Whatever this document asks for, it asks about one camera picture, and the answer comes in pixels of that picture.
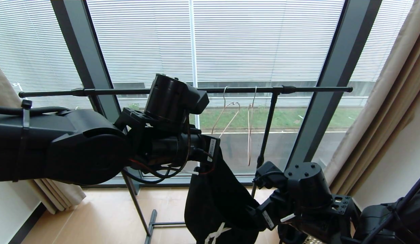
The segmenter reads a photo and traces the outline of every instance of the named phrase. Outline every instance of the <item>curtain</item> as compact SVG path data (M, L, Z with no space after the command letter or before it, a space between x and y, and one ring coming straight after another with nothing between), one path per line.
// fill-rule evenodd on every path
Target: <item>curtain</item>
M410 122L420 96L420 0L415 1L371 95L325 175L332 193L349 195Z
M0 105L7 107L20 107L21 101L14 92L10 82L0 69ZM85 193L82 188L73 185L57 182L49 179L37 179L26 181L41 202L46 206L50 213L54 214L58 210L67 210L79 204Z

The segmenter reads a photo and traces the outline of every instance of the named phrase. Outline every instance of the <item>label sticker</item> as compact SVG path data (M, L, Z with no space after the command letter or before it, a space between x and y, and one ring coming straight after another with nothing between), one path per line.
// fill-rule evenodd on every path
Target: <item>label sticker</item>
M273 227L275 227L275 225L273 224L273 222L270 219L270 216L267 214L267 211L266 210L263 211L263 216L264 216L264 219L266 220L267 224L269 225L269 227L271 229L273 229Z
M216 139L210 139L210 147L209 147L209 154L213 156L214 154L214 148L216 147ZM213 162L213 159L211 157L207 157L207 161Z

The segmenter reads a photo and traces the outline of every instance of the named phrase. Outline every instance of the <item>white corrugated siding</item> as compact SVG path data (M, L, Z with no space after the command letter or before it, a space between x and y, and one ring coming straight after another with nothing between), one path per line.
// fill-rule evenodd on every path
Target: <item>white corrugated siding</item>
M342 0L323 1L104 1L88 5L114 86L144 82L155 73L193 82L314 84L337 24ZM340 105L365 104L412 0L383 0ZM192 35L196 52L191 49ZM18 92L81 86L47 0L0 0L0 67ZM32 98L35 106L90 107L87 98ZM243 104L251 97L238 98ZM269 98L257 98L261 105ZM308 97L280 97L278 105L307 105ZM212 98L209 106L221 104ZM121 105L145 99L120 99Z

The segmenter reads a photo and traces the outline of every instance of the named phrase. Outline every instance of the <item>perforated metal plate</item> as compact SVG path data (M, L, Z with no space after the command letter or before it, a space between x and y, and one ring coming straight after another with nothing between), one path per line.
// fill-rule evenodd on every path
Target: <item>perforated metal plate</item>
M312 236L308 236L303 244L324 244Z

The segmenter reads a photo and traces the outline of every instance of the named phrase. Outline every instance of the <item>wire hanger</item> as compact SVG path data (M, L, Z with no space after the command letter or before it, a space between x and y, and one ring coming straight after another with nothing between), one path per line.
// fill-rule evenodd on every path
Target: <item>wire hanger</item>
M252 158L252 138L251 138L251 134L252 134L252 123L253 123L253 112L254 112L254 102L255 102L255 97L257 96L257 86L255 86L255 93L254 93L254 98L252 99L252 104L249 104L248 106L248 166L251 165L251 158ZM251 119L249 121L249 110L251 111Z
M216 127L216 124L219 122L219 119L221 118L222 114L224 113L224 111L225 111L225 109L226 109L227 107L229 107L230 105L238 105L238 110L237 110L237 112L234 114L234 116L233 116L233 118L230 120L230 122L227 124L227 126L225 127L225 129L222 131L222 133L220 134L219 138L221 138L221 136L224 134L224 132L225 132L225 131L227 130L227 128L230 126L231 122L234 120L234 118L235 118L235 117L237 116L237 114L240 112L240 103L238 103L238 102L230 102L230 103L227 105L227 100L225 99L225 91L227 90L227 88L228 88L228 86L226 86L226 87L225 87L225 89L224 89L224 94L223 94L223 96L224 96L224 109L222 109L222 111L220 112L220 114L219 114L218 118L216 119L216 122L214 123L213 128L211 129L211 134L213 135L214 128Z

